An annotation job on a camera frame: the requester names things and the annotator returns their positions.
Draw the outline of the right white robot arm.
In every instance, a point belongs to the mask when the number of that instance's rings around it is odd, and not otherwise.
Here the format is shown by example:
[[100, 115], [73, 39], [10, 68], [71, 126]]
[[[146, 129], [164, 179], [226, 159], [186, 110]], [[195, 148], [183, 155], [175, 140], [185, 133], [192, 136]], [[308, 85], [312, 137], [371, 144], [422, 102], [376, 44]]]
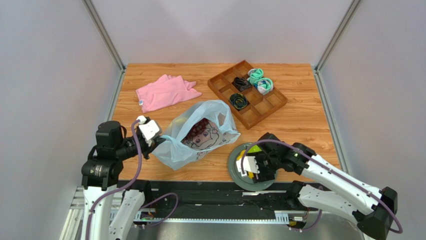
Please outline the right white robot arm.
[[279, 169], [316, 181], [327, 190], [295, 180], [286, 190], [287, 201], [340, 216], [370, 238], [385, 240], [389, 232], [403, 233], [394, 189], [358, 180], [302, 143], [288, 144], [267, 132], [247, 147], [237, 166], [254, 183], [273, 180]]

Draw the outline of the green fake apple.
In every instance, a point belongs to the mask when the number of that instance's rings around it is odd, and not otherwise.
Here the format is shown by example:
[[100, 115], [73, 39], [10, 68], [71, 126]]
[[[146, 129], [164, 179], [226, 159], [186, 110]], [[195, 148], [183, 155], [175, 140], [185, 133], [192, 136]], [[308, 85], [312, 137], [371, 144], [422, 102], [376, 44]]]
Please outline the green fake apple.
[[258, 153], [258, 152], [262, 152], [261, 148], [258, 145], [254, 145], [250, 149], [248, 149], [247, 153], [252, 154], [252, 153]]

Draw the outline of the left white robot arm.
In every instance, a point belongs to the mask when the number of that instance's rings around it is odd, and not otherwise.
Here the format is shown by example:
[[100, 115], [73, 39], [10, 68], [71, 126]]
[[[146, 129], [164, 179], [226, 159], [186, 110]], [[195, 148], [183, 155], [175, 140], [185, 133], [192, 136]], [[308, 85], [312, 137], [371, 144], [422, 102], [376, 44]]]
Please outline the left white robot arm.
[[131, 127], [132, 136], [118, 121], [101, 123], [95, 133], [96, 145], [81, 168], [84, 188], [84, 214], [81, 239], [125, 240], [135, 216], [146, 201], [153, 199], [148, 180], [132, 178], [118, 187], [123, 162], [138, 157], [136, 172], [143, 159], [164, 142], [162, 129], [155, 120], [139, 116]]

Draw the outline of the light blue plastic bag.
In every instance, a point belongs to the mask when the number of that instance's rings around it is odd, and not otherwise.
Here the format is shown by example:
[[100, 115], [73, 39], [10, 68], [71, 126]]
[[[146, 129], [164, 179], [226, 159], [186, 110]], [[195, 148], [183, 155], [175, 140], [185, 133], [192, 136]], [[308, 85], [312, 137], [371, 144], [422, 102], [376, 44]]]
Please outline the light blue plastic bag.
[[[203, 118], [209, 120], [206, 130], [182, 142], [193, 125]], [[228, 104], [222, 100], [200, 101], [171, 121], [162, 135], [166, 140], [152, 153], [166, 166], [178, 170], [234, 143], [240, 135]]]

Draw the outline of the yellow fake lemon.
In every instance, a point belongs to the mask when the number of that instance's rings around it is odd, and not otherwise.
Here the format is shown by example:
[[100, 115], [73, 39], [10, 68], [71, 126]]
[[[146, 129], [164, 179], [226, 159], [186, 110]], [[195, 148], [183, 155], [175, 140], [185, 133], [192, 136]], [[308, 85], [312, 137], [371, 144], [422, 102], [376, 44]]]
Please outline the yellow fake lemon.
[[247, 171], [247, 176], [252, 180], [255, 181], [256, 179], [256, 174], [250, 171]]

